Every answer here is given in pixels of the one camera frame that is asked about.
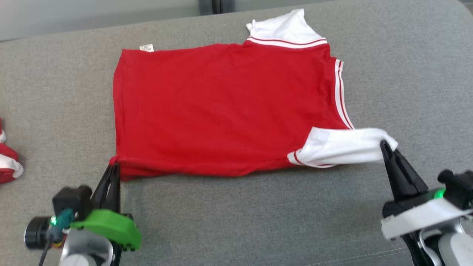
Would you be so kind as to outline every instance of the silver metal part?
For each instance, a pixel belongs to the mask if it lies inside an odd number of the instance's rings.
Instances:
[[[59,264],[59,266],[97,266],[89,254],[72,254]]]
[[[451,219],[449,221],[424,228],[420,231],[419,242],[422,245],[422,249],[424,249],[425,253],[432,260],[434,266],[442,266],[442,261],[439,257],[439,254],[437,254],[433,249],[427,247],[425,244],[425,239],[430,236],[429,232],[434,230],[439,231],[441,235],[447,235],[451,233],[465,234],[465,231],[463,230],[463,227],[460,223],[460,218]]]
[[[66,263],[67,258],[73,254],[94,254],[105,260],[101,266],[110,266],[114,248],[110,241],[103,236],[96,235],[86,229],[71,229],[64,242],[59,265],[67,266],[68,264],[63,264],[63,262]]]
[[[473,238],[461,233],[448,233],[438,242],[440,255],[448,266],[473,266]]]

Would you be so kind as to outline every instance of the green 3d-printed part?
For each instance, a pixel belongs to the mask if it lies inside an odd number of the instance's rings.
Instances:
[[[434,199],[443,198],[444,194],[445,194],[445,189],[441,188],[435,192]]]
[[[73,222],[70,227],[87,229],[123,245],[124,249],[139,249],[141,247],[141,233],[135,222],[129,217],[111,210],[94,209],[85,220]]]

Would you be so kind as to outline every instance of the robotic arm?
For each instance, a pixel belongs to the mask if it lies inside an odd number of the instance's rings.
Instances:
[[[383,207],[385,238],[402,238],[415,266],[473,266],[473,238],[460,224],[473,213],[473,172],[444,170],[446,188],[429,190],[398,150],[380,146],[394,197]]]
[[[132,215],[120,213],[118,165],[108,166],[93,194],[88,186],[65,187],[53,206],[55,216],[34,217],[25,231],[28,248],[44,249],[40,265],[50,247],[62,248],[59,266],[118,266],[122,251],[141,247]]]

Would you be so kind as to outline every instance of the white wall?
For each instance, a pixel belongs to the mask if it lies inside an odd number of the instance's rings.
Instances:
[[[0,0],[0,40],[198,15],[198,0]]]

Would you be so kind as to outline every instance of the white sleeve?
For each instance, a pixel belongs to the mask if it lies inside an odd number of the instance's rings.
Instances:
[[[14,159],[8,156],[0,154],[0,176],[1,176],[2,170],[8,170],[8,169],[13,170],[13,178],[18,178],[23,173],[23,166],[19,162],[15,161]]]
[[[246,25],[250,31],[249,41],[260,44],[270,44],[268,41],[279,41],[283,43],[307,45],[317,42],[317,44],[327,43],[327,41],[317,34],[304,19],[304,10],[295,9],[286,15],[270,18],[264,21],[255,21]]]
[[[325,168],[336,164],[373,162],[383,159],[379,146],[386,140],[394,151],[397,141],[379,128],[354,130],[313,127],[304,146],[288,154],[297,165]]]

